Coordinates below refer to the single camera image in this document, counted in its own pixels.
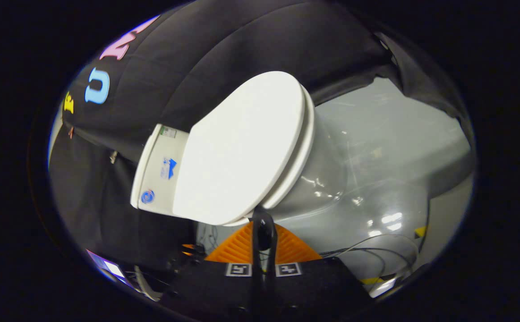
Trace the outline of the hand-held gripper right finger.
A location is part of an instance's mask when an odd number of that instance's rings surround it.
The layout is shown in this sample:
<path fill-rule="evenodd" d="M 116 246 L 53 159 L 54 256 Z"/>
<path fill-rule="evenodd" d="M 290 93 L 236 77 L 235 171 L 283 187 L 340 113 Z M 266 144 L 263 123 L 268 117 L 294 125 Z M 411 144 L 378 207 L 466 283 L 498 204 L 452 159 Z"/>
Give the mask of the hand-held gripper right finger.
<path fill-rule="evenodd" d="M 323 258 L 264 215 L 267 322 L 346 322 L 371 304 L 363 284 L 337 257 Z"/>

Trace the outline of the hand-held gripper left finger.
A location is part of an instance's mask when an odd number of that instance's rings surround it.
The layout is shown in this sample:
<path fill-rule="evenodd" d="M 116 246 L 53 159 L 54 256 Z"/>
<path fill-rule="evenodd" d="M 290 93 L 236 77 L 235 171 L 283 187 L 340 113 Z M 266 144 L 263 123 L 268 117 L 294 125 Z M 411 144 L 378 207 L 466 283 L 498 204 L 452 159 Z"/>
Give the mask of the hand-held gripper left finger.
<path fill-rule="evenodd" d="M 166 290 L 169 310 L 197 322 L 252 322 L 254 301 L 263 292 L 260 233 L 265 212 L 254 210 L 250 224 L 251 237 L 244 247 L 248 259 L 190 259 Z"/>

